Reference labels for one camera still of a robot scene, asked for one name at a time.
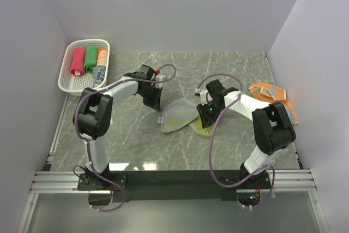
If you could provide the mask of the grey yellow frog towel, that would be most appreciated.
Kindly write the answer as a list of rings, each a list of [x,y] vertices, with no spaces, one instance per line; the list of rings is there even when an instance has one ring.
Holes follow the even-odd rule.
[[[211,137],[213,133],[213,124],[203,128],[196,105],[186,98],[180,98],[164,107],[158,123],[164,134],[176,132],[186,126],[189,126],[196,135],[204,138]]]

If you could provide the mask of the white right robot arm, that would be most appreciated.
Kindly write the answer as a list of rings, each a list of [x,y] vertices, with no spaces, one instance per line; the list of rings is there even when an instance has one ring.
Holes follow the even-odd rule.
[[[209,143],[209,171],[214,182],[223,188],[235,188],[242,185],[251,189],[259,182],[259,174],[272,167],[278,154],[296,139],[292,122],[285,106],[281,102],[268,103],[252,98],[241,89],[225,88],[219,80],[213,80],[201,90],[200,84],[195,95],[200,97],[197,111],[202,127],[213,126]],[[214,137],[219,122],[226,112],[234,111],[252,121],[256,146],[240,169],[240,181],[224,184],[216,177],[212,153]]]

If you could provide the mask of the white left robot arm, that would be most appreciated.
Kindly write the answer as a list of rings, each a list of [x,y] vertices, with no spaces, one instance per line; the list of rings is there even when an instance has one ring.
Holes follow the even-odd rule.
[[[115,182],[109,175],[109,162],[106,157],[103,138],[107,133],[115,103],[134,95],[143,98],[143,104],[160,111],[162,84],[168,79],[147,65],[103,88],[85,88],[75,110],[73,124],[78,137],[83,140],[87,157],[85,177],[97,190],[106,189]]]

